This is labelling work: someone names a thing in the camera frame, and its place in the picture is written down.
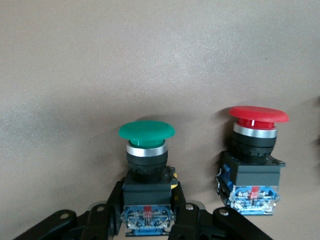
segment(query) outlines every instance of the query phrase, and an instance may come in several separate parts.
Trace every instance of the beige surface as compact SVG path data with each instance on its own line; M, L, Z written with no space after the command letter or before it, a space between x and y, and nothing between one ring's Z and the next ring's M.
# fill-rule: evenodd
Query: beige surface
M290 116L273 152L281 201L249 219L275 240L319 239L319 15L317 0L1 0L0 239L106 200L127 171L117 131L137 119L175 127L186 198L221 207L235 105Z

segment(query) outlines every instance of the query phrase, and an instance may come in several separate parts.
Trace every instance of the green mushroom button cap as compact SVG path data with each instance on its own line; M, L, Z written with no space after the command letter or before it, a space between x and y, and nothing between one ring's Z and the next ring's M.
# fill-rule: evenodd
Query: green mushroom button cap
M165 139L175 135L175 129L163 121L133 121L119 129L119 136L128 139L134 147L153 149L160 147Z

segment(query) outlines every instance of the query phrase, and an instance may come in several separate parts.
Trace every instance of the silver metal ring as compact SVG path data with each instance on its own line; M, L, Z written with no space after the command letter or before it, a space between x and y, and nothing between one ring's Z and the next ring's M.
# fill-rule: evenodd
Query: silver metal ring
M166 142L162 146L147 149L132 146L130 142L126 145L126 152L136 157L155 157L164 154L166 151L168 151Z
M251 129L244 126L240 126L236 122L233 125L233 131L235 131L238 134L242 134L242 135L254 137L254 138L260 138L260 139L273 139L277 136L277 129L272 129L272 130Z

